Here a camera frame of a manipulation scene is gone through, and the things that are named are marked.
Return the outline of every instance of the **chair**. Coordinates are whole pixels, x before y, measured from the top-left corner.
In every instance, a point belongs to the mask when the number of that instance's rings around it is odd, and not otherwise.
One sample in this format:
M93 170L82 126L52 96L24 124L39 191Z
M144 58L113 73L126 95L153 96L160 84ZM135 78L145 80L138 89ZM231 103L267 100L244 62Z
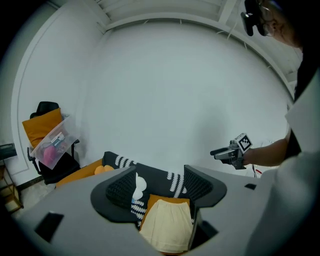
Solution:
M30 119L42 116L58 108L59 108L59 105L55 102L41 101L38 105L36 112L30 115ZM29 147L27 147L26 152L27 152L28 160L33 163L37 173L39 175L42 175L44 179L44 183L46 185L57 183L63 178L67 177L68 175L80 170L80 165L75 160L75 144L77 143L79 143L78 139L71 146L71 155L69 155L68 153L64 153L63 156L58 161L58 163L56 164L56 166L52 170L47 166L45 166L40 161L38 162L38 165L39 165L38 167L36 163L36 158L30 156L29 154L30 149Z

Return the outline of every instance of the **black and white striped fabric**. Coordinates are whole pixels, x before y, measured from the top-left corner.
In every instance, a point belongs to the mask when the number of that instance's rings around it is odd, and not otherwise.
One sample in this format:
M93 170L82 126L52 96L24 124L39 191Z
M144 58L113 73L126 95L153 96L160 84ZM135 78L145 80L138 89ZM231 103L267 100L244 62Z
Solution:
M167 198L189 199L187 189L184 187L184 175L137 163L132 159L117 155L110 151L104 153L102 165L108 165L114 169L136 166L136 172L140 177L144 178L146 190L143 191L143 197L131 204L131 212L136 214L138 225L141 224L141 221L145 216L150 194ZM191 218L193 218L193 210L190 212Z

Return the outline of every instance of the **black cable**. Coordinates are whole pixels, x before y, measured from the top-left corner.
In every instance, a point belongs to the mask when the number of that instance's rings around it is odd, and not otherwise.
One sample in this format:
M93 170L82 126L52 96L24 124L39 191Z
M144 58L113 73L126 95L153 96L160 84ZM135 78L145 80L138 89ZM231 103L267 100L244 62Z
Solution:
M256 174L256 171L255 171L254 164L252 164L252 170L253 170L253 175L254 175L254 177L256 178L256 177L257 177L257 174Z

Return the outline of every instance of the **white wall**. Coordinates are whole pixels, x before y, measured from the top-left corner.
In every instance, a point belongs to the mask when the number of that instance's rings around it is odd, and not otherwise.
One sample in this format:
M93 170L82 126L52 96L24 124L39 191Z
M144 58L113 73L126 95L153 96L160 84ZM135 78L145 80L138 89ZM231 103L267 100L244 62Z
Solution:
M214 30L135 25L97 51L82 118L85 164L113 151L171 172L190 164L244 174L210 151L243 132L257 144L286 135L283 84L259 56Z
M10 172L18 185L38 176L27 158L29 141L22 122L37 110L40 101L57 102L63 113L76 116L78 99L83 98L83 78L102 36L88 7L82 1L69 1L41 27L25 52L11 108L18 163Z
M3 56L0 64L0 145L14 142L11 130L11 95L20 61L33 37L55 11L46 3L40 6L15 35Z

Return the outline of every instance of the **beige cloth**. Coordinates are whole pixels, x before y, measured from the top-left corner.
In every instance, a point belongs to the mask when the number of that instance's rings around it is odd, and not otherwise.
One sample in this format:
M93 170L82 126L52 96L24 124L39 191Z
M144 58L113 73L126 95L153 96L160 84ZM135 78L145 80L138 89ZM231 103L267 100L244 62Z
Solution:
M158 200L150 209L140 234L159 252L181 253L188 250L193 226L186 202Z

